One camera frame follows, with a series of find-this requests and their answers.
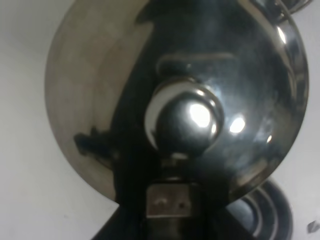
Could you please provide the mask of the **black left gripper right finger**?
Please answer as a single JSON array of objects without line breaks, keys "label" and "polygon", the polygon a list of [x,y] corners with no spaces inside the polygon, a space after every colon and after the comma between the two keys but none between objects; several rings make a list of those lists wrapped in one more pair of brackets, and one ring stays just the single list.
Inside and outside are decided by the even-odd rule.
[{"label": "black left gripper right finger", "polygon": [[191,240],[253,240],[254,237],[225,208],[215,208],[198,184],[190,185]]}]

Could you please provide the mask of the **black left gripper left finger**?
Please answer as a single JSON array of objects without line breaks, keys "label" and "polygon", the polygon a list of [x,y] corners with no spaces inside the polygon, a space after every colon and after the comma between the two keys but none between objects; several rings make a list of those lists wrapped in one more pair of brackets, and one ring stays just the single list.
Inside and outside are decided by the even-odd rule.
[{"label": "black left gripper left finger", "polygon": [[92,240],[145,240],[146,208],[120,205]]}]

